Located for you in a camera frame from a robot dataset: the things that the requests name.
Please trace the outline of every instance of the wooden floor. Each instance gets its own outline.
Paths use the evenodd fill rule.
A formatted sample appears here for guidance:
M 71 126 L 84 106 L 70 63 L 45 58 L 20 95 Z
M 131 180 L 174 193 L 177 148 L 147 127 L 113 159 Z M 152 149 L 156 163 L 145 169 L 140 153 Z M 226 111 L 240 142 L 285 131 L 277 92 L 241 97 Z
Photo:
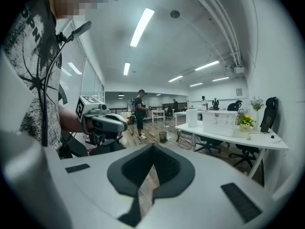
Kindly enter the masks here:
M 179 116 L 177 119 L 177 124 L 181 125 L 185 123 L 185 116 Z M 126 148 L 132 148 L 133 146 L 137 146 L 140 144 L 148 144 L 148 143 L 159 143 L 159 132 L 165 131 L 165 125 L 167 135 L 170 135 L 173 137 L 171 141 L 167 141 L 166 145 L 169 147 L 176 147 L 176 148 L 184 148 L 184 149 L 190 149 L 191 145 L 187 142 L 191 143 L 191 136 L 182 134 L 181 136 L 185 138 L 186 141 L 182 140 L 180 143 L 180 147 L 178 147 L 177 140 L 177 130 L 175 127 L 175 120 L 171 118 L 171 120 L 165 120 L 158 119 L 154 120 L 154 123 L 152 123 L 151 120 L 148 122 L 144 122 L 144 133 L 147 139 L 142 140 L 139 139 L 138 131 L 136 129 L 136 124 L 134 124 L 134 129 L 132 129 L 132 126 L 128 126 L 128 130 L 123 133 L 123 138 L 121 139 L 121 143 Z M 232 165 L 235 164 L 237 161 L 240 160 L 239 157 L 231 158 L 229 155 L 231 153 L 237 153 L 241 154 L 241 151 L 235 147 L 234 144 L 231 144 L 230 147 L 227 147 L 227 143 L 222 143 L 220 145 L 221 152 L 218 153 L 217 150 L 212 149 L 213 155 L 218 156 L 219 159 L 227 162 L 228 164 Z M 205 150 L 201 150 L 197 152 L 198 155 L 209 155 L 208 152 Z M 235 167 L 240 172 L 243 172 L 244 174 L 248 174 L 251 170 L 250 166 L 243 162 Z M 261 174 L 261 166 L 257 169 L 255 175 L 253 176 L 253 180 L 256 181 L 259 184 L 262 184 L 262 174 Z M 142 186 L 139 189 L 139 201 L 140 201 L 140 209 L 141 209 L 141 216 L 145 216 L 147 212 L 149 211 L 149 208 L 152 206 L 152 196 L 153 196 L 153 190 L 159 186 L 159 180 L 156 173 L 156 170 L 154 167 L 151 168 L 149 174 L 147 175 L 145 181 L 143 182 Z

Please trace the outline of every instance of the potted plant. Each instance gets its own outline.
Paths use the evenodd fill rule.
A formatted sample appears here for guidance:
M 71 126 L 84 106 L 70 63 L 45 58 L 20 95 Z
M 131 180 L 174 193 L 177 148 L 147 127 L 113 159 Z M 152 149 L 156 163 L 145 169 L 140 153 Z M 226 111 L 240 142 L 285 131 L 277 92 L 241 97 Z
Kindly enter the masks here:
M 254 125 L 253 129 L 257 130 L 258 119 L 259 119 L 258 111 L 264 106 L 263 100 L 260 99 L 260 97 L 255 98 L 255 96 L 254 96 L 253 100 L 251 100 L 250 103 L 251 103 L 252 108 L 255 110 L 255 113 L 256 113 L 255 125 Z
M 242 132 L 250 131 L 250 127 L 253 126 L 253 118 L 249 115 L 244 115 L 244 113 L 240 114 L 237 122 L 240 123 L 240 130 Z

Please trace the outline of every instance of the white storage basket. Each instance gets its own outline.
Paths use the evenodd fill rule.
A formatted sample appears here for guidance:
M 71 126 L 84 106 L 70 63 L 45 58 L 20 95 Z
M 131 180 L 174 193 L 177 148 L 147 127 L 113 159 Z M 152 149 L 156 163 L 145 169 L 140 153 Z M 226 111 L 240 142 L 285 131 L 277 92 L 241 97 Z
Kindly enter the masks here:
M 233 136 L 237 111 L 207 111 L 202 117 L 204 132 Z

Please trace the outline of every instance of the person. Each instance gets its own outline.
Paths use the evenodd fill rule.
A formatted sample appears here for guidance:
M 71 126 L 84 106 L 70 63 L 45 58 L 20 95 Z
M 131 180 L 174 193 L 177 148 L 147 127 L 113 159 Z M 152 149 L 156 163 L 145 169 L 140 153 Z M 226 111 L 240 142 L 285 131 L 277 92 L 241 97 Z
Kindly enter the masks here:
M 176 99 L 173 99 L 173 108 L 174 108 L 174 112 L 178 112 L 178 102 L 176 101 Z
M 59 52 L 56 20 L 76 15 L 80 5 L 93 0 L 29 0 L 12 24 L 3 42 L 1 56 L 7 58 L 16 74 L 34 94 L 20 131 L 42 142 L 43 85 L 46 72 Z M 58 103 L 61 76 L 61 55 L 51 71 L 47 86 L 48 147 L 57 151 L 62 147 L 61 130 L 82 132 L 75 113 Z M 87 129 L 93 129 L 91 121 Z
M 206 106 L 206 109 L 208 109 L 208 101 L 205 99 L 205 96 L 202 96 L 201 105 Z
M 219 101 L 216 98 L 212 101 L 212 105 L 214 110 L 219 110 Z
M 142 133 L 143 130 L 143 118 L 146 116 L 147 109 L 143 107 L 142 98 L 145 96 L 145 91 L 141 89 L 138 92 L 138 96 L 134 100 L 134 106 L 135 106 L 135 117 L 137 118 L 137 129 L 140 139 L 146 139 L 145 133 Z

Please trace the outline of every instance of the trash can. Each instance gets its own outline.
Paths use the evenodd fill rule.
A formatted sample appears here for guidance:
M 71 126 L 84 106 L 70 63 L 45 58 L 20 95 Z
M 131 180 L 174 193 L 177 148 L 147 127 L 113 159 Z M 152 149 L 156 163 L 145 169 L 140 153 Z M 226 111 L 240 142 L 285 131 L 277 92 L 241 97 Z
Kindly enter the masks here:
M 160 143 L 165 143 L 167 141 L 166 132 L 159 132 L 159 137 L 160 137 Z

